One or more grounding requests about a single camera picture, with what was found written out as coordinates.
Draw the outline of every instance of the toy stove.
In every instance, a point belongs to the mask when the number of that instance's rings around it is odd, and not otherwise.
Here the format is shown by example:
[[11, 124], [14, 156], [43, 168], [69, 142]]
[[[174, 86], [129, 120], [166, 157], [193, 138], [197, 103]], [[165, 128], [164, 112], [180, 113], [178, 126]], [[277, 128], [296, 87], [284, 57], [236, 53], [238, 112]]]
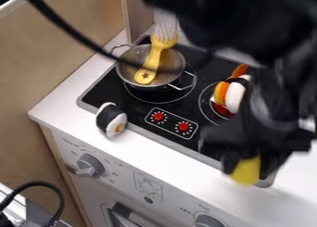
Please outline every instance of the toy stove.
[[[139, 44], [150, 44], [149, 37]], [[217, 82], [227, 79], [239, 64], [184, 45], [175, 48], [186, 59], [186, 68], [168, 88], [137, 90], [113, 68], [78, 99], [78, 105], [96, 113], [104, 103], [115, 103], [128, 115], [130, 130], [219, 168], [220, 154], [216, 151], [210, 152], [211, 158], [197, 153], [199, 130], [232, 116], [210, 98]]]

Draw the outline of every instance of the orange toy food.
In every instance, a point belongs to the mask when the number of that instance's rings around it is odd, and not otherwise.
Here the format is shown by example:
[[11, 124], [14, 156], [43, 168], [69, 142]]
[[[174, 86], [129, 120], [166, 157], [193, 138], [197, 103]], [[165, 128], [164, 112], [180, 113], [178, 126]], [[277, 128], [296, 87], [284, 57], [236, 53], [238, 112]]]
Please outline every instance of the orange toy food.
[[229, 88], [229, 82], [219, 82], [213, 93], [216, 104], [225, 106], [225, 94]]
[[241, 64], [235, 68], [231, 77], [237, 78], [247, 73], [247, 64]]

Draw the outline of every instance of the oven knob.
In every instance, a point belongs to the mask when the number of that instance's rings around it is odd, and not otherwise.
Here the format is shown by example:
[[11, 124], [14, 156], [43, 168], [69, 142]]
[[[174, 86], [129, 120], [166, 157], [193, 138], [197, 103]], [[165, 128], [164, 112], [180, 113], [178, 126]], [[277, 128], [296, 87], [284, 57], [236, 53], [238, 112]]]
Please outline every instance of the oven knob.
[[105, 172], [104, 165], [89, 154], [83, 154], [80, 159], [78, 159], [77, 165], [79, 169], [76, 171], [76, 175], [81, 177], [97, 179]]
[[194, 227], [225, 227], [225, 225], [211, 216], [200, 215], [197, 217]]

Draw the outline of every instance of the pan handle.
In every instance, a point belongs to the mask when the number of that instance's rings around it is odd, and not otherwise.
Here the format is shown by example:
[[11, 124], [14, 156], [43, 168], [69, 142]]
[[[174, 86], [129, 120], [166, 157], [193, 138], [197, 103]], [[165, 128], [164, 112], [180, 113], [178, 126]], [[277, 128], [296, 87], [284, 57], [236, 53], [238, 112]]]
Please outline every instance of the pan handle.
[[194, 74], [192, 74], [192, 73], [190, 73], [190, 72], [188, 72], [188, 71], [186, 71], [186, 70], [184, 71], [184, 73], [186, 73], [187, 75], [190, 75], [191, 77], [193, 77], [193, 81], [192, 81], [192, 83], [191, 83], [190, 85], [187, 85], [187, 86], [182, 87], [182, 88], [177, 87], [177, 86], [175, 86], [175, 85], [173, 85], [173, 84], [170, 84], [170, 83], [168, 83], [168, 85], [169, 85], [171, 88], [173, 88], [173, 89], [175, 89], [175, 90], [178, 90], [178, 91], [182, 91], [182, 90], [185, 90], [185, 89], [188, 89], [188, 88], [193, 87], [193, 86], [195, 85], [196, 81], [197, 81], [197, 76], [194, 75]]
[[121, 48], [123, 46], [129, 46], [129, 47], [132, 47], [130, 44], [120, 44], [120, 45], [115, 45], [114, 47], [111, 48], [110, 50], [110, 54], [112, 54], [114, 52], [114, 50], [118, 49], [118, 48]]

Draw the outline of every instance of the red dot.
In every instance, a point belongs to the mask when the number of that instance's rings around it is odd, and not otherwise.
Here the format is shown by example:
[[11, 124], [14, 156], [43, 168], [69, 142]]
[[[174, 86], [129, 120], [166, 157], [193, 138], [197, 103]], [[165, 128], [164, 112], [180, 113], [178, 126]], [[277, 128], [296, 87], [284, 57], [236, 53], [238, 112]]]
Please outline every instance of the red dot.
[[182, 132], [187, 132], [189, 129], [189, 125], [186, 122], [182, 122], [181, 124], [178, 125], [178, 129]]
[[156, 114], [154, 114], [154, 120], [155, 121], [162, 121], [162, 120], [164, 120], [164, 115], [161, 113], [156, 113]]

